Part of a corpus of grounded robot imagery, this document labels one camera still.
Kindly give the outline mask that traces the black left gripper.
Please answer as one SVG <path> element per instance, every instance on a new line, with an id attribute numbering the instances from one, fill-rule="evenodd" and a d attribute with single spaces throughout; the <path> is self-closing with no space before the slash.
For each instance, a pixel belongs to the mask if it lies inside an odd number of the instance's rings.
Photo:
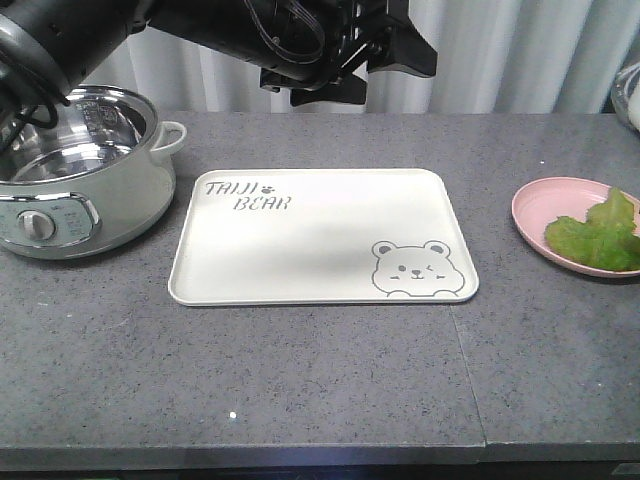
<path id="1" fill-rule="evenodd" d="M 438 54 L 409 17 L 408 1 L 246 1 L 264 51 L 260 87 L 290 91 L 290 105 L 364 105 L 367 82 L 355 74 L 436 75 Z"/>

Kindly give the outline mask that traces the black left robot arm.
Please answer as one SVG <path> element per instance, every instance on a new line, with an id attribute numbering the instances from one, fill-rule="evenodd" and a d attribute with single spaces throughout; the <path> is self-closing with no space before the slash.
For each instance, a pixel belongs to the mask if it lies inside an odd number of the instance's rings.
<path id="1" fill-rule="evenodd" d="M 363 104 L 359 67 L 420 78 L 437 68 L 405 1 L 5 1 L 2 147 L 26 126 L 54 128 L 71 91 L 149 27 L 258 66 L 261 87 L 288 89 L 294 106 Z"/>

